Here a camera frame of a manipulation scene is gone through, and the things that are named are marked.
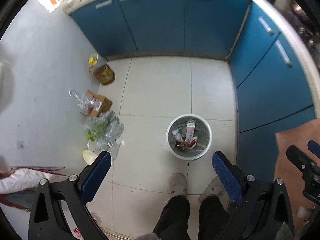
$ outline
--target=gray shoe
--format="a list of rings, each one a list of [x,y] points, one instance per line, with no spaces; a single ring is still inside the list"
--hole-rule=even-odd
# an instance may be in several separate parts
[[[206,190],[202,193],[202,195],[199,197],[198,201],[199,203],[204,200],[207,196],[215,195],[217,197],[222,196],[223,194],[226,194],[226,190],[223,187],[220,179],[218,176],[216,176],[210,183],[210,185],[206,188]]]
[[[169,179],[171,197],[187,195],[187,180],[181,173],[173,174]]]

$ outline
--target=blue cabinet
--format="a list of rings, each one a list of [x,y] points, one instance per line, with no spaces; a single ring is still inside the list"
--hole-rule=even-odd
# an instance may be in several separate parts
[[[183,51],[183,0],[118,0],[138,52]]]
[[[239,134],[237,165],[261,181],[273,182],[278,147],[275,133],[289,130],[315,118],[313,106],[287,118]]]
[[[98,0],[71,16],[101,56],[137,51],[117,0]]]
[[[273,21],[253,3],[241,35],[229,58],[236,88],[267,53],[278,34],[279,29]]]
[[[185,0],[185,51],[224,59],[250,0]]]
[[[240,132],[279,120],[313,104],[298,59],[282,34],[236,93]]]

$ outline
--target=person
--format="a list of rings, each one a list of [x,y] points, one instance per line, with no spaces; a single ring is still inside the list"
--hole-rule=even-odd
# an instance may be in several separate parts
[[[190,203],[187,196],[187,180],[181,173],[173,174],[169,179],[171,199],[164,207],[160,219],[150,234],[135,240],[190,240],[187,233],[190,216]],[[214,239],[230,216],[224,210],[219,197],[226,191],[216,176],[199,197],[199,233],[198,240]]]

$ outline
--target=white trash can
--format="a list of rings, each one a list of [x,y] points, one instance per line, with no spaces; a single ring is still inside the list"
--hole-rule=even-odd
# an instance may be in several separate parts
[[[194,136],[197,136],[197,143],[192,149],[176,147],[176,139],[172,134],[173,130],[181,130],[188,122],[194,122],[196,127]],[[202,157],[210,148],[212,143],[212,132],[208,122],[196,114],[183,114],[175,118],[167,128],[167,147],[170,152],[182,160],[196,160]]]

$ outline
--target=white wall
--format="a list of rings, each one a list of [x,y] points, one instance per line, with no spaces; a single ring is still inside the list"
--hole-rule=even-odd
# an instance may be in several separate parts
[[[88,72],[94,52],[60,7],[49,13],[29,0],[21,9],[0,40],[0,169],[63,165],[69,175],[84,168],[85,118],[68,91],[98,91]]]

